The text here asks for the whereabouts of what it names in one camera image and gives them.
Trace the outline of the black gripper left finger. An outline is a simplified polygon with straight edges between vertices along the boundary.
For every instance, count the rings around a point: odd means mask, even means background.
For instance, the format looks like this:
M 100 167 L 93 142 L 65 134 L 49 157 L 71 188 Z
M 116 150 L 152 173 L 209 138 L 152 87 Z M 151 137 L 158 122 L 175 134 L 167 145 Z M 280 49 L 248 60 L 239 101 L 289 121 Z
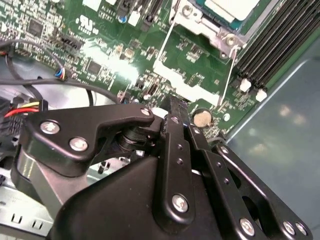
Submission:
M 177 97 L 159 117 L 143 104 L 41 111 L 22 127 L 14 166 L 55 221 L 75 194 L 124 167 L 158 159 L 152 215 L 162 230 L 185 230 L 195 219 L 190 144 Z

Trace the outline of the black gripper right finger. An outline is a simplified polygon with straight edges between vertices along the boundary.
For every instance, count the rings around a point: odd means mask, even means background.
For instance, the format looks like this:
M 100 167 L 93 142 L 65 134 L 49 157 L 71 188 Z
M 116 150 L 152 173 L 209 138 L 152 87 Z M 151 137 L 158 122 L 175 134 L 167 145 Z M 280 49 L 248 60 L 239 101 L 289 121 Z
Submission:
M 219 234 L 224 240 L 311 240 L 306 224 L 228 146 L 210 147 L 178 102 L 192 165 L 204 178 Z

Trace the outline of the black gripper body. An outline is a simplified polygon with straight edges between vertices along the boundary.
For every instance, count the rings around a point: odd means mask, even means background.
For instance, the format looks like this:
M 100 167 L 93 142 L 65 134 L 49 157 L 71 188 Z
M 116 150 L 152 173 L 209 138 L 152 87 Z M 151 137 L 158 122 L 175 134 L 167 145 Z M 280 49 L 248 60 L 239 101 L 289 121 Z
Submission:
M 72 196 L 59 210 L 52 240 L 236 240 L 213 212 L 203 179 L 192 174 L 195 219 L 176 234 L 161 229 L 152 213 L 159 160 L 138 160 Z

